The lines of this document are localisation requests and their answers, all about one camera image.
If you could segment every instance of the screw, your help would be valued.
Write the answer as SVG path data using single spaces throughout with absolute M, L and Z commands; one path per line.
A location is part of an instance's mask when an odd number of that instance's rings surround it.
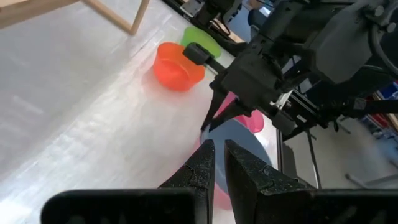
M 374 16 L 379 17 L 384 14 L 384 7 L 378 6 L 375 10 L 373 10 Z
M 397 27 L 397 24 L 395 22 L 391 22 L 390 24 L 386 25 L 385 27 L 383 27 L 383 29 L 388 33 L 392 33 L 395 31 Z

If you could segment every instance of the plastic cup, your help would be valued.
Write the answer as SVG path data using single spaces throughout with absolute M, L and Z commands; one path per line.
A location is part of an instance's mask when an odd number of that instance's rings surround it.
M 235 100 L 235 98 L 235 94 L 229 92 L 223 104 L 221 104 L 220 108 L 218 109 L 216 115 L 220 114 L 233 100 Z M 250 130 L 252 133 L 258 133 L 264 128 L 264 118 L 262 117 L 262 113 L 258 110 L 253 111 L 251 113 L 251 117 L 241 115 L 235 117 L 234 119 L 243 124 L 243 126 L 248 128 L 248 130 Z
M 181 40 L 181 45 L 186 47 L 188 44 L 195 42 L 207 49 L 214 58 L 221 56 L 221 48 L 217 42 L 205 31 L 196 27 L 188 27 L 184 31 L 184 36 Z
M 175 91 L 187 91 L 205 77 L 205 67 L 183 54 L 184 46 L 165 42 L 157 48 L 154 72 L 158 81 Z

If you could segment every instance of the white tabletop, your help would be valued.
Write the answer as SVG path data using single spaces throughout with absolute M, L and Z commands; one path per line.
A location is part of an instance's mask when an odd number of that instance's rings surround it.
M 139 4 L 105 2 L 125 17 Z M 152 71 L 157 46 L 187 26 L 153 0 L 134 37 L 80 2 L 0 30 L 0 223 L 38 223 L 64 190 L 156 188 L 190 157 L 214 74 L 176 93 Z M 268 119 L 256 136 L 276 167 Z M 232 211 L 214 221 L 234 223 Z

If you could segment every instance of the wooden table leg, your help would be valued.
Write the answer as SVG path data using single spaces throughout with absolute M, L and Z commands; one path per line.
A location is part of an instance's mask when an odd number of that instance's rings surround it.
M 78 0 L 0 0 L 0 29 L 75 2 Z
M 98 0 L 82 0 L 87 5 L 92 7 L 95 11 L 100 13 L 103 17 L 107 18 L 107 20 L 111 21 L 116 26 L 120 27 L 122 30 L 127 33 L 134 35 L 137 33 L 138 27 L 141 23 L 142 18 L 144 17 L 145 11 L 148 7 L 149 0 L 141 0 L 141 4 L 137 11 L 137 15 L 134 18 L 134 22 L 130 24 L 128 21 L 123 19 L 121 16 L 117 15 L 110 8 L 105 6 L 103 3 Z

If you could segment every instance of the green bowl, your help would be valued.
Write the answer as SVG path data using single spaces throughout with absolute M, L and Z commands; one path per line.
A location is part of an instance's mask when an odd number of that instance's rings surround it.
M 195 42 L 207 49 L 214 58 L 221 56 L 221 47 L 216 40 L 208 35 L 205 31 L 196 27 L 187 27 L 181 40 L 181 45 L 186 47 L 188 44 Z

